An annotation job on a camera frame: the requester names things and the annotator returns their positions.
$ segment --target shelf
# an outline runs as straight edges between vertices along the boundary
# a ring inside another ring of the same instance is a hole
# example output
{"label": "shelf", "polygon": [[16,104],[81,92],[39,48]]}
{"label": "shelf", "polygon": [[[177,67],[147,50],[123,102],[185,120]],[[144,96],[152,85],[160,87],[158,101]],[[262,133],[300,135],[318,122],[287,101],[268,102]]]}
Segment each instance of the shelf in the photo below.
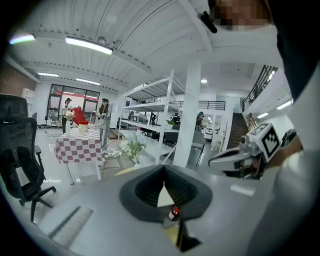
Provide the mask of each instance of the shelf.
{"label": "shelf", "polygon": [[[124,110],[133,110],[138,112],[164,112],[166,104],[164,102],[155,102],[139,105],[125,106]],[[168,112],[179,112],[179,109],[174,105],[169,105]]]}
{"label": "shelf", "polygon": [[[128,91],[125,95],[137,101],[143,101],[153,98],[166,97],[168,92],[169,78],[165,78],[146,86],[136,87]],[[185,87],[175,77],[172,81],[172,91],[174,95],[181,95],[185,93]]]}
{"label": "shelf", "polygon": [[[134,130],[119,130],[119,132],[126,138],[131,137],[135,133]],[[161,143],[161,147],[159,150],[159,141],[157,141],[156,139],[149,138],[147,136],[145,136],[145,138],[146,148],[144,149],[144,151],[154,158],[169,154],[173,149],[172,147]]]}
{"label": "shelf", "polygon": [[[138,126],[144,129],[148,129],[151,131],[155,131],[160,133],[161,132],[161,126],[158,125],[152,125],[152,124],[144,124],[144,123],[139,123],[139,122],[132,122],[132,121],[128,121],[128,120],[121,120],[122,123],[126,123],[132,126]],[[179,130],[175,130],[175,129],[165,129],[164,130],[165,133],[179,133]]]}

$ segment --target staircase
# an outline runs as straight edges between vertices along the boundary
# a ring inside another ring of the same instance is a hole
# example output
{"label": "staircase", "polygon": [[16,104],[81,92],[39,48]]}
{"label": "staircase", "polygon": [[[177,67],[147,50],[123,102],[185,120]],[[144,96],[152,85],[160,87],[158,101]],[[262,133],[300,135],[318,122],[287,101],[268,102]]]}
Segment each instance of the staircase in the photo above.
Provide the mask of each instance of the staircase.
{"label": "staircase", "polygon": [[246,135],[248,131],[249,130],[243,115],[240,113],[233,113],[232,126],[227,149],[239,147],[241,136]]}

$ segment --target chair armrest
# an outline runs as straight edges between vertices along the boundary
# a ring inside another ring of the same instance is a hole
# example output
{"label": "chair armrest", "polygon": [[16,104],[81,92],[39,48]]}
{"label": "chair armrest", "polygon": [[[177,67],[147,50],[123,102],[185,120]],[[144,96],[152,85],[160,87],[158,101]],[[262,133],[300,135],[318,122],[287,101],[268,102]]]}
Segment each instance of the chair armrest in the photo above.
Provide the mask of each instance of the chair armrest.
{"label": "chair armrest", "polygon": [[41,154],[41,148],[38,145],[34,145],[34,152],[38,155]]}

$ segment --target ceiling spotlight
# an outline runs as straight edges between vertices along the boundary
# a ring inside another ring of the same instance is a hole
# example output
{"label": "ceiling spotlight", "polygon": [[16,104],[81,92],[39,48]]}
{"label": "ceiling spotlight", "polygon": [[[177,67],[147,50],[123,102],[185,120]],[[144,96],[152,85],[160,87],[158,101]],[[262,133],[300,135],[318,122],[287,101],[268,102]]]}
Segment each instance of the ceiling spotlight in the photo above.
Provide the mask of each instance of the ceiling spotlight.
{"label": "ceiling spotlight", "polygon": [[81,79],[81,78],[77,78],[76,80],[79,81],[79,82],[85,82],[85,83],[93,84],[93,85],[96,85],[96,86],[99,86],[99,85],[100,85],[100,83],[98,83],[98,82],[93,82],[93,81],[89,81],[89,80],[84,80],[84,79]]}
{"label": "ceiling spotlight", "polygon": [[27,41],[34,41],[36,38],[33,34],[25,34],[22,36],[17,36],[15,38],[12,38],[9,43],[10,45],[14,45],[16,43],[22,43],[22,42],[27,42]]}
{"label": "ceiling spotlight", "polygon": [[40,72],[38,72],[38,75],[40,75],[40,76],[46,76],[46,77],[55,77],[55,78],[58,78],[58,77],[59,77],[58,74],[51,74],[51,73],[40,73]]}
{"label": "ceiling spotlight", "polygon": [[264,113],[264,114],[258,115],[257,118],[261,119],[261,118],[264,118],[264,117],[266,117],[268,115],[269,115],[268,113]]}
{"label": "ceiling spotlight", "polygon": [[282,110],[282,109],[284,109],[285,107],[291,105],[292,103],[293,103],[293,100],[291,99],[291,100],[287,101],[286,103],[282,104],[281,106],[278,106],[276,109],[277,109],[277,110]]}
{"label": "ceiling spotlight", "polygon": [[102,45],[99,43],[95,43],[95,42],[91,42],[91,41],[85,40],[85,39],[71,37],[71,36],[67,36],[65,38],[65,42],[70,45],[86,47],[86,48],[96,50],[96,51],[99,51],[99,52],[102,52],[102,53],[105,53],[108,55],[111,55],[114,51],[114,49],[112,49],[108,46],[105,46],[105,45]]}

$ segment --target ceiling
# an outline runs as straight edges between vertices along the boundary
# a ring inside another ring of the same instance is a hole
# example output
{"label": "ceiling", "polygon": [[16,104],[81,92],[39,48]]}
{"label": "ceiling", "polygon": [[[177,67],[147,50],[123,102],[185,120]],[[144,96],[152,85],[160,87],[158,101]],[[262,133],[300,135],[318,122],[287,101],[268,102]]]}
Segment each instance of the ceiling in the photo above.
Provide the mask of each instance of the ceiling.
{"label": "ceiling", "polygon": [[[30,73],[91,80],[115,93],[163,78],[171,69],[184,80],[194,58],[208,86],[226,90],[250,91],[264,64],[282,67],[275,27],[212,34],[197,18],[205,10],[207,0],[47,0],[18,31],[36,40],[12,45],[9,54]],[[68,35],[102,38],[114,52],[69,45]]]}

